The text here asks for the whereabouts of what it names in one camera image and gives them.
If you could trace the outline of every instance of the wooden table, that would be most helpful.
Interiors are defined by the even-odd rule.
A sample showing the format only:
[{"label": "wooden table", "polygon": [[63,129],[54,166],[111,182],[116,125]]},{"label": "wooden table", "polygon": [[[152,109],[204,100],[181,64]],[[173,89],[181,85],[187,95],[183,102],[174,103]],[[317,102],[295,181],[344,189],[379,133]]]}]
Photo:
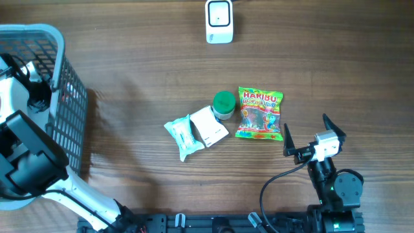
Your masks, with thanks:
[{"label": "wooden table", "polygon": [[[83,178],[137,212],[247,214],[273,175],[294,167],[283,143],[230,137],[183,163],[163,125],[211,104],[217,91],[281,91],[281,123],[297,146],[348,135],[337,168],[365,177],[367,232],[414,227],[412,3],[238,1],[234,42],[205,41],[204,2],[2,6],[0,23],[48,23],[88,88]],[[305,169],[276,181],[268,211],[318,203]],[[74,232],[77,216],[38,200],[0,212],[1,232]]]}]

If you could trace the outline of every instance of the white device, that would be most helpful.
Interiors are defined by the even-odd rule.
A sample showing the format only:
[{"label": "white device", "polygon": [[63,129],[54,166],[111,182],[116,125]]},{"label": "white device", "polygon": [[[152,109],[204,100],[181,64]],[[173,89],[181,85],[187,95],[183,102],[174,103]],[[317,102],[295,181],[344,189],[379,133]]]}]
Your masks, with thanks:
[{"label": "white device", "polygon": [[[116,218],[121,214],[119,206],[114,199],[106,197],[94,188],[90,187],[85,181],[78,177],[70,166],[66,167],[68,179],[60,180],[50,186],[47,190],[64,190],[73,198],[84,204],[93,212],[104,218],[108,223],[114,223]],[[57,201],[73,212],[86,219],[96,231],[103,230],[108,227],[97,217],[91,215],[82,206],[74,201],[58,193],[47,193],[42,197]]]},{"label": "white device", "polygon": [[233,4],[230,0],[206,2],[207,43],[230,43],[233,40]]},{"label": "white device", "polygon": [[339,140],[335,131],[327,130],[325,132],[315,134],[317,145],[314,145],[315,154],[312,161],[318,160],[323,162],[325,158],[335,156],[339,152]]}]

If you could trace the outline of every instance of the gray plastic basket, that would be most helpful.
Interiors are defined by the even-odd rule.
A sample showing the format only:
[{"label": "gray plastic basket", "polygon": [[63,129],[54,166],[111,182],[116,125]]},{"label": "gray plastic basket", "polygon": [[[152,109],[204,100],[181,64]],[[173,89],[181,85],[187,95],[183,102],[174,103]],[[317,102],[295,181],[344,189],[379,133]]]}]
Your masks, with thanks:
[{"label": "gray plastic basket", "polygon": [[71,168],[79,174],[88,97],[65,57],[62,34],[44,24],[0,25],[0,53],[16,55],[25,63],[33,61],[43,78],[51,79],[52,99],[44,130],[65,150]]}]

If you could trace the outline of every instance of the white packet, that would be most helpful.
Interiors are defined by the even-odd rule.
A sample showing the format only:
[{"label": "white packet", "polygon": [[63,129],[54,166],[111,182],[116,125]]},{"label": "white packet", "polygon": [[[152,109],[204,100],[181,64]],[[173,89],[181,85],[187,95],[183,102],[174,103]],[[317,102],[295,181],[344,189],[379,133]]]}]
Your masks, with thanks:
[{"label": "white packet", "polygon": [[215,144],[228,134],[225,126],[216,121],[212,107],[210,106],[191,114],[190,120],[199,130],[200,136],[207,147]]},{"label": "white packet", "polygon": [[184,162],[187,155],[196,152],[197,150],[204,149],[203,143],[195,140],[191,133],[190,116],[187,115],[183,118],[178,118],[173,122],[168,122],[164,125],[169,134],[173,136],[177,146],[180,149],[180,160]]}]

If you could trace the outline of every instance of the white sensor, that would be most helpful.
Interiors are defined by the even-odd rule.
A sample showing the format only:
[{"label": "white sensor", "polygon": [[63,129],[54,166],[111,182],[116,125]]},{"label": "white sensor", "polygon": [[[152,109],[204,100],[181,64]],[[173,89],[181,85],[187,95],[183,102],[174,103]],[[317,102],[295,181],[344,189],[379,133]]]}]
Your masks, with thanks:
[{"label": "white sensor", "polygon": [[206,39],[208,43],[233,40],[233,4],[230,0],[206,2]]}]

